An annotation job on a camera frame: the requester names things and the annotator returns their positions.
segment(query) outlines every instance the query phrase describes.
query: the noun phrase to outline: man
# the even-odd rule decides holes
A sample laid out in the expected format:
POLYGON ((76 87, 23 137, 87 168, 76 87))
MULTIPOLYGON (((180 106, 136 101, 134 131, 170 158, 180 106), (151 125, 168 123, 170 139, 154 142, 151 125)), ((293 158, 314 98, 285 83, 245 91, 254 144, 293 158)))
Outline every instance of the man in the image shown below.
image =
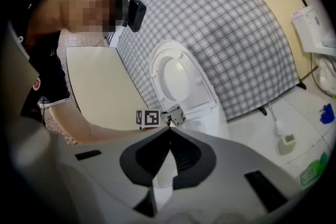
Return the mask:
POLYGON ((48 108, 60 127, 78 143, 93 143, 136 135, 143 130, 118 131, 91 124, 70 99, 65 73, 56 54, 60 31, 108 32, 125 17, 125 0, 26 0, 11 22, 29 62, 39 73, 22 109, 22 116, 43 121, 37 102, 48 108))

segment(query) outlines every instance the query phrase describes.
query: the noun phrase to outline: white toilet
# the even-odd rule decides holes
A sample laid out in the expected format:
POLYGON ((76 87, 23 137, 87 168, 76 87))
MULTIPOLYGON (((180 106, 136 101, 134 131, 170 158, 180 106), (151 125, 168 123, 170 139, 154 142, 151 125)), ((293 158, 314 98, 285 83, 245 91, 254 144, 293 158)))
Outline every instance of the white toilet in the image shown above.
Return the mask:
POLYGON ((162 109, 181 106, 186 117, 182 128, 229 139, 226 116, 214 87, 182 44, 175 40, 159 43, 150 55, 150 75, 162 109))

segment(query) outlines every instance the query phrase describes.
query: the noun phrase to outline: toilet seat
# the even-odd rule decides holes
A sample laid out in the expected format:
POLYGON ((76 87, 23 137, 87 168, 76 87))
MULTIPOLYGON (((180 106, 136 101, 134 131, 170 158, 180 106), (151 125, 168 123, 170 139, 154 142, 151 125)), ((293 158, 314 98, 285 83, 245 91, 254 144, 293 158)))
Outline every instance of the toilet seat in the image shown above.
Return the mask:
POLYGON ((162 109, 179 104, 186 114, 217 106, 214 87, 193 55, 179 42, 165 40, 150 55, 150 75, 162 109))

